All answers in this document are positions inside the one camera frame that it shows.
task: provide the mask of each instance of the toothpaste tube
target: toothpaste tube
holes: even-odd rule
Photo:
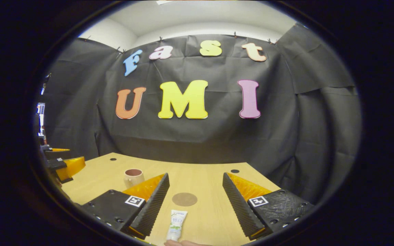
[[[180,238],[182,224],[187,213],[187,211],[171,210],[171,224],[169,226],[167,240],[177,241]]]

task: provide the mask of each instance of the white mug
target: white mug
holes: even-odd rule
[[[128,169],[124,172],[124,183],[127,189],[144,182],[144,173],[139,169]]]

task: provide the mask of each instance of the table surface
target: table surface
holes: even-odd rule
[[[179,241],[213,246],[235,246],[249,243],[223,189],[223,173],[239,170],[235,175],[254,182],[270,191],[280,189],[249,164],[186,164],[140,159],[110,153],[86,161],[86,167],[63,184],[63,191],[78,204],[85,204],[110,189],[124,191],[124,171],[137,168],[145,180],[168,173],[170,187],[159,211],[150,236],[145,241],[163,246],[171,221],[171,210],[188,211]],[[197,203],[182,207],[172,202],[181,192],[192,193]]]

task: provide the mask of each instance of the black fabric backdrop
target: black fabric backdrop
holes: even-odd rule
[[[203,57],[200,43],[218,40],[222,54]],[[267,60],[250,59],[241,45],[253,42]],[[159,46],[174,47],[168,59],[149,60]],[[123,61],[137,50],[137,69],[124,76]],[[54,148],[70,148],[87,160],[117,152],[183,163],[247,162],[282,188],[316,203],[349,172],[361,133],[354,82],[338,56],[302,25],[277,44],[226,35],[165,39],[126,51],[75,40],[50,68],[44,95],[45,130]],[[238,80],[257,81],[258,119],[239,117]],[[205,80],[208,118],[158,118],[161,83],[183,93]],[[117,92],[146,87],[138,114],[116,116]],[[134,93],[126,101],[133,105]]]

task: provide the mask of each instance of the blue letter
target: blue letter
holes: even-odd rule
[[[129,56],[127,59],[124,60],[124,64],[126,65],[126,72],[124,76],[129,75],[133,70],[136,69],[137,65],[135,63],[138,63],[139,61],[139,54],[142,53],[142,50],[138,50],[135,53],[133,53],[131,56]]]

